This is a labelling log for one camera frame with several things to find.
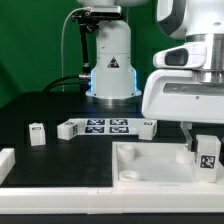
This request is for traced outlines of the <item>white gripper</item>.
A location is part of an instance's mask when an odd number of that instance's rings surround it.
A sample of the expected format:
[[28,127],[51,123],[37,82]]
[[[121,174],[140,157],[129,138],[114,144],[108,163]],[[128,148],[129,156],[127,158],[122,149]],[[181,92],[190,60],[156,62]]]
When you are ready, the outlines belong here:
[[224,86],[199,83],[195,76],[189,70],[157,70],[147,79],[142,101],[145,118],[181,122],[187,150],[191,122],[224,124]]

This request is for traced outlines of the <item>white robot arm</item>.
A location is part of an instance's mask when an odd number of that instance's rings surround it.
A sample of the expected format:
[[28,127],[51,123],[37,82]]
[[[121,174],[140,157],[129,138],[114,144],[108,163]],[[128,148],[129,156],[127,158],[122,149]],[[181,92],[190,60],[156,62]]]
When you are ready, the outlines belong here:
[[101,103],[142,98],[147,119],[224,123],[224,0],[158,0],[160,30],[184,44],[156,53],[156,70],[137,89],[130,28],[110,15],[148,0],[77,0],[84,20],[99,26],[97,63],[86,96]]

